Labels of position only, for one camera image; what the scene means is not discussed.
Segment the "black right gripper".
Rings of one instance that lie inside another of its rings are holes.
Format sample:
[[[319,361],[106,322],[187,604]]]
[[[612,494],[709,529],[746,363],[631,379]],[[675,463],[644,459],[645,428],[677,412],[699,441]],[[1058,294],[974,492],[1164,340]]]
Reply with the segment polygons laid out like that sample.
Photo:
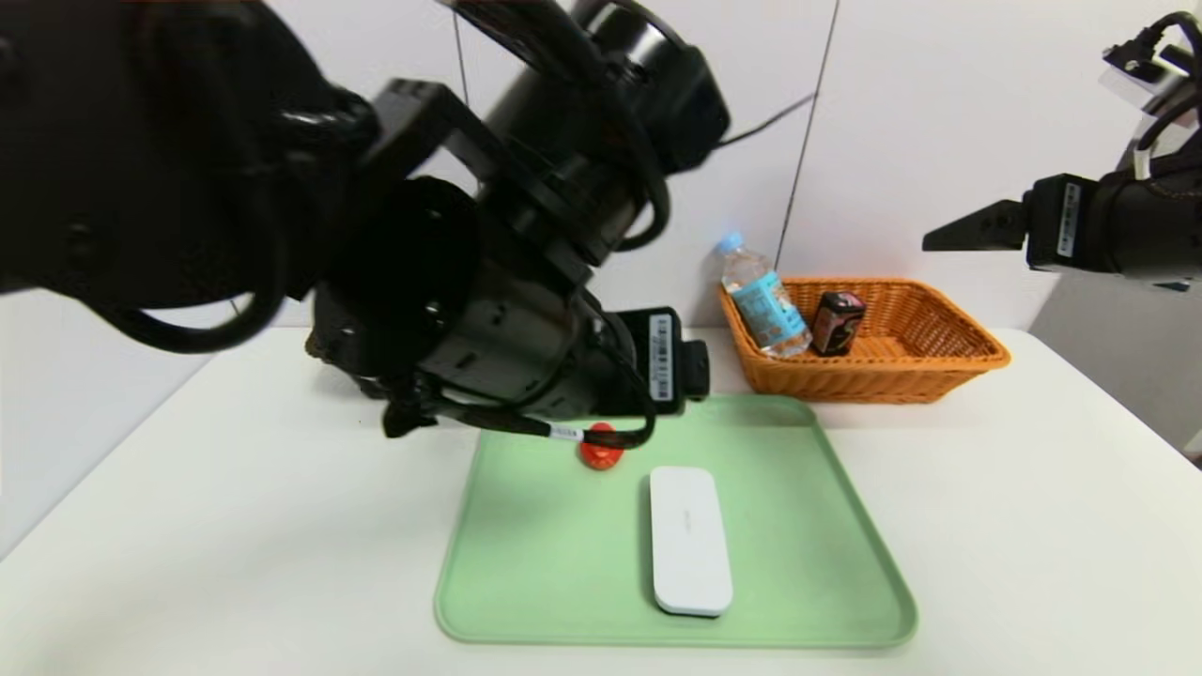
[[[1022,202],[962,217],[923,237],[923,253],[1022,250],[1033,269],[1081,269],[1129,281],[1200,279],[1200,204],[1152,192],[1137,180],[1060,174]]]

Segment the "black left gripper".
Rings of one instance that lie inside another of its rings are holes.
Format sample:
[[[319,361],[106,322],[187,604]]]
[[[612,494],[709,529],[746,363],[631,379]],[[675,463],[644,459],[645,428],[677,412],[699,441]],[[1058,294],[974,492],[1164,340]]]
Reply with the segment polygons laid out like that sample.
[[[710,358],[704,340],[680,344],[680,319],[661,306],[639,312],[618,312],[627,330],[631,364],[639,373],[639,389],[655,404],[657,415],[682,415],[684,398],[704,401],[710,395]],[[680,350],[680,385],[677,354]]]

